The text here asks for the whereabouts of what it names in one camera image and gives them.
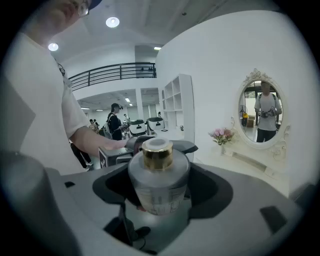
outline round ceiling light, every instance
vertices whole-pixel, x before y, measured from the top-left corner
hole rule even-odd
[[[109,28],[115,28],[119,25],[120,21],[117,17],[110,17],[106,20],[105,24],[109,27]]]
[[[55,42],[53,42],[49,44],[48,49],[52,52],[55,52],[59,49],[59,46]]]

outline bottle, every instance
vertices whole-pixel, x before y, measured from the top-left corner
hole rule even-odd
[[[187,156],[162,137],[146,140],[142,151],[128,165],[143,208],[154,215],[167,215],[178,209],[185,196],[189,171]]]

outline white ceiling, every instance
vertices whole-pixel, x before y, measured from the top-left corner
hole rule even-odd
[[[183,31],[215,16],[245,10],[277,10],[271,0],[102,0],[89,15],[56,35],[60,62],[105,45],[162,46]],[[106,26],[118,17],[116,28]]]
[[[142,105],[153,105],[159,103],[158,88],[141,89]],[[118,103],[123,107],[130,107],[129,104],[137,106],[136,90],[119,90],[102,93],[78,100],[79,105],[91,110],[108,110],[113,103]]]

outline black railing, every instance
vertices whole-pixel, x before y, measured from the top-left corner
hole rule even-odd
[[[152,62],[132,62],[97,67],[71,76],[72,90],[103,82],[129,78],[156,78],[155,64]]]

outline ornate mirror frame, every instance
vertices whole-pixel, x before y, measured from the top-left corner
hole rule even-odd
[[[242,129],[240,118],[239,118],[239,104],[240,99],[245,89],[248,85],[255,81],[264,81],[269,83],[280,95],[281,103],[282,103],[282,121],[281,126],[277,132],[277,134],[270,139],[269,141],[258,143],[254,142],[247,137],[244,130]],[[256,68],[253,72],[250,73],[249,76],[242,82],[235,99],[234,106],[234,116],[231,117],[231,123],[233,124],[233,130],[236,130],[236,137],[240,137],[248,146],[257,149],[257,150],[267,150],[273,153],[273,157],[277,160],[284,159],[286,157],[287,151],[287,139],[290,132],[290,124],[288,122],[288,104],[286,100],[286,96],[284,92],[281,90],[279,85],[268,75],[258,71]]]

